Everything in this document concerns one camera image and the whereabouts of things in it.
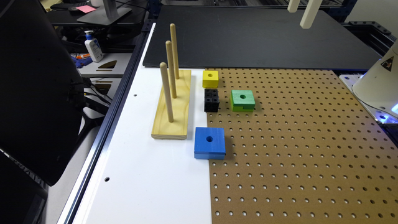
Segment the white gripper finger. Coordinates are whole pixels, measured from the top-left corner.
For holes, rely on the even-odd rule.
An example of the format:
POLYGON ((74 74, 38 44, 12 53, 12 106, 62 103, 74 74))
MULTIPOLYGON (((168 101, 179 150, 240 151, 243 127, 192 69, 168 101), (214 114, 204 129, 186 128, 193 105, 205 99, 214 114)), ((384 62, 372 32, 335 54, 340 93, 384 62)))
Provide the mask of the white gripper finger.
POLYGON ((300 4, 300 0, 289 0, 287 10, 290 13, 295 13, 298 10, 299 4, 300 4))
POLYGON ((311 28, 317 12, 321 6, 322 0, 309 0, 304 11, 302 20, 300 21, 300 26, 303 29, 311 28))

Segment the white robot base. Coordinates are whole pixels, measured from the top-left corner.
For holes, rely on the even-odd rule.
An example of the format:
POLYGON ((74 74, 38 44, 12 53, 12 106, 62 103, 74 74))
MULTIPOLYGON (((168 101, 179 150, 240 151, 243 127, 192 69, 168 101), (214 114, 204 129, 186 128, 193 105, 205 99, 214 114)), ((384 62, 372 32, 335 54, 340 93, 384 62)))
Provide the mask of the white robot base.
POLYGON ((378 123, 397 124, 397 43, 364 75, 340 80, 378 123))

